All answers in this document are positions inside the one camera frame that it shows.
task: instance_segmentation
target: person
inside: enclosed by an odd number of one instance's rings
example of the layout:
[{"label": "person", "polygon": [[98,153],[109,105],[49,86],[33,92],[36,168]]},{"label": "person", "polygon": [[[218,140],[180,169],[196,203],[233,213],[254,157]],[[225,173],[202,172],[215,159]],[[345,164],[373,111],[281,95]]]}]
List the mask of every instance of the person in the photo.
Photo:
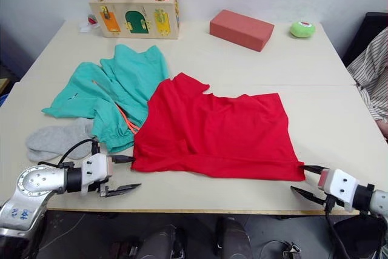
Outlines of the person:
[{"label": "person", "polygon": [[348,66],[360,95],[388,140],[388,27]]}]

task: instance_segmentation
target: floor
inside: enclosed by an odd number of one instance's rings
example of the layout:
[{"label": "floor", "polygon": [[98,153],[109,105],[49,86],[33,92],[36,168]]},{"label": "floor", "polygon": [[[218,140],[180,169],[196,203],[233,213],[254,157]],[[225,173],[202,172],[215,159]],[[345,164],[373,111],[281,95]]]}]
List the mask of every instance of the floor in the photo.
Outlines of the floor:
[{"label": "floor", "polygon": [[[136,236],[144,239],[168,224],[183,227],[188,236],[187,258],[213,259],[218,214],[96,214],[48,212],[48,226],[38,259],[111,259],[113,242]],[[282,218],[267,215],[233,215],[246,229],[259,259],[262,246],[271,240],[294,242],[302,258],[328,259],[332,244],[324,217]],[[284,246],[268,245],[261,259],[282,258]]]}]

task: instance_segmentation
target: gray sock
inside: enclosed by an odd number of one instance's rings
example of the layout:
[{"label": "gray sock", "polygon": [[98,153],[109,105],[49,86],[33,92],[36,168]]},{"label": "gray sock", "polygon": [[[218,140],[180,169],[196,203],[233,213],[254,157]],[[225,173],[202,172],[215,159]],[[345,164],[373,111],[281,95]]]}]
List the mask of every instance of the gray sock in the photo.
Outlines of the gray sock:
[{"label": "gray sock", "polygon": [[[44,127],[32,133],[25,141],[27,156],[31,161],[47,161],[63,155],[76,143],[92,137],[93,120],[77,118],[65,127]],[[92,143],[88,142],[74,149],[68,157],[81,159],[90,153]]]}]

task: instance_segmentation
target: red t-shirt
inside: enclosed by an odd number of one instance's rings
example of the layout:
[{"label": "red t-shirt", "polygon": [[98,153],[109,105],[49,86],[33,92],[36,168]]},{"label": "red t-shirt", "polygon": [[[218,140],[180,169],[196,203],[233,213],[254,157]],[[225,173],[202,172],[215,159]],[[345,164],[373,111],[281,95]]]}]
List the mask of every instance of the red t-shirt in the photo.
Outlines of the red t-shirt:
[{"label": "red t-shirt", "polygon": [[228,98],[203,94],[207,89],[183,73],[158,86],[148,102],[148,118],[135,135],[132,169],[305,179],[277,93]]}]

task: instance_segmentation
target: teal shirt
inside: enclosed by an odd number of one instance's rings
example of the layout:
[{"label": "teal shirt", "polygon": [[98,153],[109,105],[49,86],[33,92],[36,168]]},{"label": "teal shirt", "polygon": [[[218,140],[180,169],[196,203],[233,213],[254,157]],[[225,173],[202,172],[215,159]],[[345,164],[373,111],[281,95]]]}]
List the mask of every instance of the teal shirt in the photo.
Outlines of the teal shirt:
[{"label": "teal shirt", "polygon": [[109,152],[119,152],[133,145],[133,133],[116,104],[141,127],[147,119],[148,100],[168,78],[166,61],[156,46],[137,53],[117,45],[113,59],[100,62],[102,66],[80,64],[51,107],[42,111],[56,118],[93,118],[92,134],[106,143]]}]

